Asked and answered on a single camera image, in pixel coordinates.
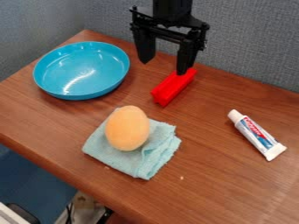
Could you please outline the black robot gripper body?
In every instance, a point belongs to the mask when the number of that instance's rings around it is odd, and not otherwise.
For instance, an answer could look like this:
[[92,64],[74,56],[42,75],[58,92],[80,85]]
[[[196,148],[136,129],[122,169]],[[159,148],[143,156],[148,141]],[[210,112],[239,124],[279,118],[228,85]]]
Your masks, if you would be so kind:
[[192,0],[152,0],[151,7],[134,6],[131,31],[148,30],[155,38],[180,44],[184,40],[206,48],[210,25],[192,15]]

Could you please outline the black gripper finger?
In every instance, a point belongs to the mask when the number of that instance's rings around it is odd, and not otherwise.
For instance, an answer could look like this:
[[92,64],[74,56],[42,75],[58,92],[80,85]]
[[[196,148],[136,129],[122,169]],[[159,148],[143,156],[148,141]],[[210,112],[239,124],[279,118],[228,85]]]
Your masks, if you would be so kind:
[[198,43],[191,40],[184,40],[180,43],[178,57],[176,57],[176,73],[184,75],[187,70],[192,67],[198,55]]
[[146,29],[134,30],[139,60],[146,64],[155,57],[155,35]]

